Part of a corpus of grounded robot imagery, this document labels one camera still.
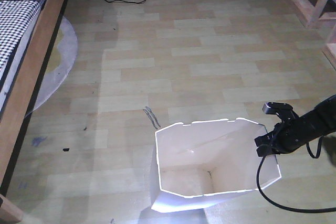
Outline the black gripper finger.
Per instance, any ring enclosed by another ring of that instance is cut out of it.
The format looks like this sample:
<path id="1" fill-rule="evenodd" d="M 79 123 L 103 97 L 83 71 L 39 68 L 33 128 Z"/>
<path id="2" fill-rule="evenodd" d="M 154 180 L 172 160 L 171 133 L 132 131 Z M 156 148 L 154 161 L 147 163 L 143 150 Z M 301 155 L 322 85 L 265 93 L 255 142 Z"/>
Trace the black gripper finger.
<path id="1" fill-rule="evenodd" d="M 257 154 L 259 157 L 266 157 L 274 155 L 274 150 L 270 145 L 262 144 L 257 147 Z"/>
<path id="2" fill-rule="evenodd" d="M 270 145 L 273 139 L 273 132 L 258 136 L 254 139 L 256 145 Z"/>

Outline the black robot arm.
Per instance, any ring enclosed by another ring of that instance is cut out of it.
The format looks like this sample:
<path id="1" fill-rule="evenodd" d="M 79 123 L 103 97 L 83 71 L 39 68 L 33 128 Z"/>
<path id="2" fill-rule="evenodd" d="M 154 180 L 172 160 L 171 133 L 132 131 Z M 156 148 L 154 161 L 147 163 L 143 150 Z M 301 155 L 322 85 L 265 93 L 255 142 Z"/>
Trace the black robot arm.
<path id="1" fill-rule="evenodd" d="M 255 138 L 259 157 L 292 153 L 312 140 L 335 132 L 335 95 L 302 116 L 287 103 L 267 102 L 262 111 L 277 115 L 281 122 L 271 132 Z"/>

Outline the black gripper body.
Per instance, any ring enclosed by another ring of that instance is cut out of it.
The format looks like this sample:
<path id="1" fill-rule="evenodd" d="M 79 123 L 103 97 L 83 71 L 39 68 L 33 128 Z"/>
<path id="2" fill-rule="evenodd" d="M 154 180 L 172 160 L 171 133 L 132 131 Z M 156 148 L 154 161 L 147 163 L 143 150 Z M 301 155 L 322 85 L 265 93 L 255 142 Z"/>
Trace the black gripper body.
<path id="1" fill-rule="evenodd" d="M 296 151 L 306 144 L 309 132 L 309 123 L 300 119 L 276 124 L 271 138 L 271 153 L 288 154 Z"/>

